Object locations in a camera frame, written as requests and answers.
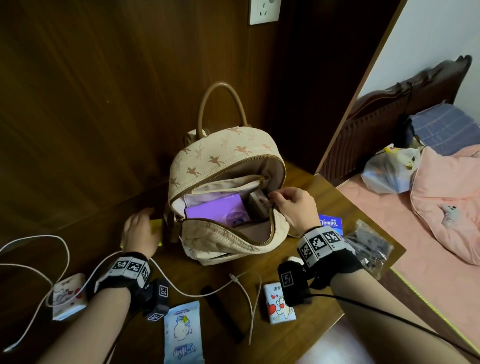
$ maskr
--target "pillow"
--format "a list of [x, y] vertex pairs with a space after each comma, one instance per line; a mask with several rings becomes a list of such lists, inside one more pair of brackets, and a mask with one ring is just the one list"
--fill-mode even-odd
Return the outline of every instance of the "pillow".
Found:
[[454, 105], [438, 104], [410, 118], [420, 140], [442, 156], [480, 144], [480, 127]]

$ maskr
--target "white wall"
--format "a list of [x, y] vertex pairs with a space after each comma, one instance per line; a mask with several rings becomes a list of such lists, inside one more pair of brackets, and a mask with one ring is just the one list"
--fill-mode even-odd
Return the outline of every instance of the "white wall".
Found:
[[455, 104], [480, 123], [480, 0], [408, 0], [360, 96], [465, 54], [473, 64]]

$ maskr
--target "yellow piping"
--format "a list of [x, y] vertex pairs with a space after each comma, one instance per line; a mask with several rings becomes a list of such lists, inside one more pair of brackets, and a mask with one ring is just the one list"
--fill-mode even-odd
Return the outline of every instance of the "yellow piping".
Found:
[[461, 337], [468, 345], [470, 345], [470, 347], [477, 353], [477, 354], [480, 354], [480, 350], [473, 344], [473, 342], [471, 342], [469, 339], [467, 339], [465, 337], [465, 335], [463, 335], [460, 330], [458, 330], [450, 321], [448, 321], [446, 319], [445, 316], [443, 316], [434, 306], [432, 306], [430, 304], [430, 302], [428, 302], [425, 298], [423, 298], [420, 293], [418, 293], [411, 285], [410, 283], [408, 283], [401, 275], [400, 273], [393, 267], [390, 267], [390, 269], [392, 270], [392, 272], [394, 272], [396, 274], [397, 277], [399, 277], [403, 283], [405, 283], [407, 285], [408, 288], [410, 288], [412, 290], [413, 293], [415, 293], [417, 295], [418, 298], [420, 298], [423, 302], [425, 302], [427, 304], [427, 306], [430, 307], [430, 309], [432, 311], [434, 311], [443, 321], [445, 321], [445, 323], [453, 330], [455, 331], [455, 333]]

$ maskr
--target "carved wooden headboard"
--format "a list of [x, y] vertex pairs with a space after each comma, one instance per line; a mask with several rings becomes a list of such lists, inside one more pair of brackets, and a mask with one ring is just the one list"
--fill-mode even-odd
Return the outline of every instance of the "carved wooden headboard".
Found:
[[441, 102], [453, 104], [471, 63], [471, 56], [443, 61], [386, 90], [357, 99], [320, 174], [337, 186], [361, 172], [367, 160], [394, 141], [406, 115]]

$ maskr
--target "person's right arm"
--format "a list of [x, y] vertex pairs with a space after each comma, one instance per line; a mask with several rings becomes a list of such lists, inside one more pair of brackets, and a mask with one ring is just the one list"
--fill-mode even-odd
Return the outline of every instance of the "person's right arm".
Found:
[[[277, 204], [299, 236], [320, 226], [315, 200], [308, 192], [286, 187], [268, 197]], [[431, 330], [363, 269], [348, 274], [337, 273], [330, 287], [335, 295], [390, 312]], [[418, 328], [350, 303], [338, 303], [377, 363], [468, 363], [452, 346]]]

